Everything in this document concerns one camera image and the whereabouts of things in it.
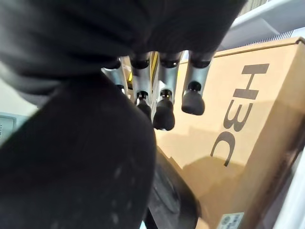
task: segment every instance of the metal cylinder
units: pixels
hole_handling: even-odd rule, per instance
[[[147,101],[151,102],[152,97],[152,82],[151,82],[151,69],[148,64],[143,69],[135,68],[132,65],[132,89],[135,100],[139,97],[139,93],[147,93]]]
[[[186,70],[186,76],[183,86],[184,96],[189,90],[197,91],[201,96],[203,95],[203,89],[209,72],[210,64],[204,68],[196,68],[189,62]]]
[[[127,81],[124,75],[124,71],[122,68],[122,64],[119,61],[119,64],[116,68],[108,69],[102,68],[101,71],[115,84],[117,85],[122,92],[127,95],[128,94],[128,86]]]
[[[175,54],[160,54],[160,64],[158,72],[158,98],[157,102],[161,101],[163,97],[161,96],[162,91],[168,90],[171,92],[170,101],[174,104],[177,77],[178,77],[178,68],[180,63],[180,57],[182,52]]]

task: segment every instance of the black rubber tip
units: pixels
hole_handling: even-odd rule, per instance
[[[189,91],[182,98],[181,109],[183,112],[192,115],[202,115],[204,113],[204,101],[196,91]]]
[[[161,100],[157,104],[156,113],[153,117],[153,127],[157,130],[172,130],[175,126],[173,104],[169,100]]]
[[[146,102],[140,101],[138,108],[149,118],[149,120],[151,120],[152,110],[150,106],[146,104]]]

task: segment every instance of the silver metal tube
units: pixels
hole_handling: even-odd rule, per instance
[[[197,93],[201,96],[203,95],[203,90],[210,69],[210,65],[211,64],[209,64],[205,68],[196,68],[192,65],[192,63],[189,62],[186,70],[182,96],[184,96],[188,92],[188,90],[191,90],[189,86],[192,82],[197,82],[201,86],[200,90],[197,91]]]
[[[161,91],[169,90],[172,92],[171,102],[174,104],[177,77],[178,77],[178,68],[179,68],[178,64],[173,68],[166,68],[161,64],[159,65],[158,86],[157,86],[159,94],[158,94],[157,102],[162,100],[162,97],[160,96]]]
[[[108,69],[108,68],[102,68],[101,71],[115,84],[115,85],[120,85],[123,89],[123,93],[125,95],[128,94],[128,86],[127,86],[127,81],[124,75],[124,71],[122,68],[122,65],[120,64],[119,68],[113,68],[113,69]]]
[[[132,67],[132,89],[135,99],[137,99],[138,93],[146,92],[148,94],[146,100],[149,104],[151,103],[152,82],[150,65],[143,69]]]

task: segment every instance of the black cloth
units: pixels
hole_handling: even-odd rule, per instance
[[[0,77],[55,93],[0,149],[1,229],[137,229],[154,132],[100,68],[134,52],[212,55],[243,3],[0,0]]]
[[[0,148],[0,228],[138,229],[155,152],[151,122],[107,78],[71,81]]]

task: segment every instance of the box label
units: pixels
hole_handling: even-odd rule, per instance
[[[234,214],[225,214],[220,220],[217,229],[238,229],[240,222],[244,216],[243,212]]]
[[[0,112],[0,145],[28,119],[26,116]]]
[[[249,79],[249,82],[248,82],[248,85],[246,86],[245,89],[236,88],[235,92],[233,94],[233,98],[249,99],[250,101],[255,100],[259,90],[250,89],[251,83],[252,83],[254,77],[257,74],[265,74],[265,73],[267,73],[268,68],[269,68],[269,64],[268,63],[254,64],[254,65],[245,65],[244,69],[242,71],[242,74],[243,75],[245,75],[245,74],[246,75],[251,75],[250,79]],[[242,128],[246,124],[246,121],[247,121],[247,119],[249,117],[249,114],[251,112],[251,109],[253,107],[253,103],[249,103],[247,112],[246,112],[245,116],[243,117],[243,120],[240,122],[239,120],[241,118],[239,117],[239,113],[240,113],[240,110],[242,109],[242,105],[241,104],[239,105],[234,118],[233,119],[229,119],[228,118],[228,115],[230,113],[230,110],[231,110],[232,105],[233,105],[234,102],[235,102],[235,100],[232,99],[231,103],[229,105],[229,108],[228,108],[228,110],[227,110],[227,112],[225,114],[225,117],[224,117],[224,128],[227,129],[227,130],[230,130],[230,131],[223,131],[222,133],[220,133],[219,136],[217,137],[217,139],[215,140],[214,146],[213,146],[213,148],[211,150],[211,156],[213,156],[214,152],[215,152],[215,149],[216,149],[216,146],[218,145],[218,143],[220,143],[222,141],[225,141],[226,143],[229,144],[229,154],[228,154],[227,160],[224,163],[224,166],[228,166],[228,164],[230,162],[230,159],[231,159],[231,156],[233,154],[234,148],[235,148],[235,136],[234,136],[234,133],[235,132],[239,132],[239,131],[242,130]]]

